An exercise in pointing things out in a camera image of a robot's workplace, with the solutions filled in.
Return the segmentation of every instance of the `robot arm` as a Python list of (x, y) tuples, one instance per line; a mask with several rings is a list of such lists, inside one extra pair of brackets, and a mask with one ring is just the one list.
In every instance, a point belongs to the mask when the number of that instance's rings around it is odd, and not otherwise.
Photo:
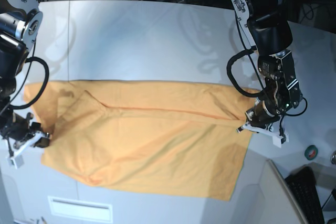
[[(286, 115), (301, 115), (287, 112), (297, 108), (304, 99), (296, 78), (292, 53), (287, 49), (293, 38), (286, 19), (286, 0), (232, 0), (232, 3), (237, 27), (246, 35), (251, 49), (232, 57), (227, 66), (228, 76), (238, 91), (257, 98), (256, 105), (246, 111), (247, 123), (238, 131), (248, 129), (264, 133), (271, 124), (280, 120), (278, 140), (281, 146), (288, 140), (281, 126), (282, 119)], [(258, 94), (242, 91), (231, 73), (232, 64), (252, 52), (259, 55), (257, 69), (266, 84)]]
[(41, 125), (30, 124), (32, 114), (23, 118), (13, 111), (27, 106), (10, 105), (10, 95), (16, 89), (15, 77), (24, 63), (42, 63), (46, 68), (45, 84), (48, 80), (46, 63), (37, 57), (27, 59), (43, 18), (38, 5), (38, 0), (0, 0), (0, 135), (7, 141), (8, 161), (15, 168), (23, 165), (21, 154), (26, 148), (49, 145), (49, 134), (43, 132)]

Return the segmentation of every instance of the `white panel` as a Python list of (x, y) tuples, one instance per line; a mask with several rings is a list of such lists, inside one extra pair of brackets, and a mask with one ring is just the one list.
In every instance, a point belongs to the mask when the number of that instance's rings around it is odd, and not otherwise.
[[(70, 80), (229, 83), (227, 60), (243, 49), (232, 10), (80, 1), (71, 2), (70, 20)], [(243, 87), (259, 87), (248, 59), (233, 71)]]
[(48, 196), (53, 215), (79, 220), (113, 223), (112, 206)]
[[(257, 222), (247, 223), (268, 224), (279, 223), (277, 221), (281, 220), (281, 223), (308, 224), (302, 210), (272, 161), (266, 162), (259, 186), (265, 198), (265, 207)], [(254, 212), (251, 212), (249, 220), (255, 220)]]

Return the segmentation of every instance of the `orange cloth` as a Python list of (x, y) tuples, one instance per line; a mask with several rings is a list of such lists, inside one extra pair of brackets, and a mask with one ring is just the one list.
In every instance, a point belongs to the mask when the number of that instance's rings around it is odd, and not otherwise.
[(50, 82), (33, 109), (53, 134), (42, 163), (84, 184), (230, 200), (253, 104), (216, 84), (73, 81)]

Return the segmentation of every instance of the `table surface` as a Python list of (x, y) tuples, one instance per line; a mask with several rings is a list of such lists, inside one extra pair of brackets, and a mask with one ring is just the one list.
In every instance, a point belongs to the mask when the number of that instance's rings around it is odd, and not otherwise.
[[(50, 80), (165, 80), (230, 85), (228, 59), (241, 51), (234, 12), (173, 3), (136, 1), (64, 1), (41, 3), (41, 25), (35, 55), (47, 61)], [(269, 137), (254, 134), (230, 201), (133, 194), (78, 183), (39, 163), (42, 150), (24, 155), (20, 170), (0, 161), (16, 218), (52, 217), (47, 195), (113, 204), (116, 223), (241, 223), (237, 211), (249, 185), (258, 184), (265, 160), (271, 158), (283, 177), (309, 164), (317, 177), (324, 203), (336, 185), (336, 166), (329, 158), (336, 150), (336, 35), (290, 24), (301, 91), (309, 102), (298, 118), (285, 118), (290, 142), (277, 148)], [(21, 84), (27, 71), (17, 77)], [(28, 82), (43, 80), (43, 68), (33, 64)], [(233, 73), (242, 87), (259, 89), (248, 59), (235, 63)], [(23, 103), (22, 94), (14, 104)], [(301, 111), (304, 104), (291, 113)], [(318, 157), (308, 162), (303, 153), (314, 144)], [(5, 156), (4, 145), (1, 156)]]

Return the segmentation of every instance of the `white plastic part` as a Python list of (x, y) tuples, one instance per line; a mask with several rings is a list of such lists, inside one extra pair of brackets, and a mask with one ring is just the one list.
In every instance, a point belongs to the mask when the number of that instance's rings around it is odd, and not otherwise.
[(237, 2), (237, 0), (231, 0), (233, 7), (235, 9), (235, 13), (238, 17), (238, 23), (240, 24), (240, 30), (242, 31), (242, 34), (245, 34), (250, 46), (246, 45), (247, 48), (250, 48), (252, 46), (255, 46), (256, 43), (253, 40), (252, 34), (250, 33), (248, 27), (247, 27), (247, 20), (250, 17), (250, 12), (248, 9), (248, 5), (246, 0), (239, 0), (240, 3), (242, 4), (243, 10), (239, 10), (238, 6), (235, 2)]
[(41, 132), (41, 131), (37, 131), (33, 138), (29, 139), (18, 150), (14, 151), (13, 157), (10, 157), (10, 156), (7, 157), (9, 165), (14, 166), (15, 169), (19, 169), (21, 166), (23, 166), (24, 160), (23, 160), (23, 157), (22, 157), (22, 153), (25, 151), (26, 148), (34, 145), (42, 137), (47, 137), (47, 134), (44, 133), (44, 132)]
[[(275, 145), (276, 147), (279, 147), (279, 148), (281, 148), (281, 146), (282, 146), (282, 143), (281, 143), (282, 136), (279, 135), (279, 132), (271, 132), (269, 130), (264, 130), (264, 129), (261, 129), (261, 128), (258, 128), (258, 127), (252, 127), (249, 122), (245, 123), (241, 128), (244, 129), (244, 130), (258, 132), (258, 133), (264, 134), (266, 136), (271, 136), (272, 140), (273, 140), (273, 145)], [(289, 142), (288, 133), (285, 132), (285, 136), (286, 136), (286, 142)]]

